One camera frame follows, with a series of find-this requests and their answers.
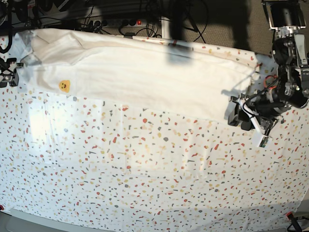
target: gray carpet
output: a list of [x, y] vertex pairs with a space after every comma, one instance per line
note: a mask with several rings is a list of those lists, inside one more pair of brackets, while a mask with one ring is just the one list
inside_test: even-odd
[[[209, 25], [203, 36], [206, 43], [227, 47], [249, 48], [249, 50], [270, 54], [272, 47], [272, 32], [263, 11], [260, 0], [208, 0]], [[308, 27], [302, 30], [306, 37], [307, 50], [309, 49], [309, 2], [301, 3]], [[200, 15], [202, 5], [195, 9], [193, 15]], [[198, 35], [192, 31], [186, 31], [187, 41], [193, 41]]]

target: white tablecloth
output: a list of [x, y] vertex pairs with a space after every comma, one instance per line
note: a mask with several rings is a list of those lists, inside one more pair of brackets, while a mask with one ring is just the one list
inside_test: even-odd
[[[275, 72], [253, 52], [188, 46]], [[213, 120], [25, 84], [0, 93], [6, 210], [122, 232], [261, 231], [287, 226], [309, 187], [308, 109], [287, 112], [263, 149]]]

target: terrazzo patterned tablecloth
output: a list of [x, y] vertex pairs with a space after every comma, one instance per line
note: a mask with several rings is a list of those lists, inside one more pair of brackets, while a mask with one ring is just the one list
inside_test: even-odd
[[[193, 46], [275, 71], [269, 57]], [[308, 109], [287, 112], [263, 149], [226, 124], [24, 88], [0, 90], [6, 210], [117, 232], [261, 231], [287, 226], [308, 190]]]

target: smiley face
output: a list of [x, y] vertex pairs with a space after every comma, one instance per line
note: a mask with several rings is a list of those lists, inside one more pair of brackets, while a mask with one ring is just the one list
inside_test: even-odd
[[59, 83], [59, 89], [63, 92], [68, 93], [70, 90], [70, 81], [61, 81]]

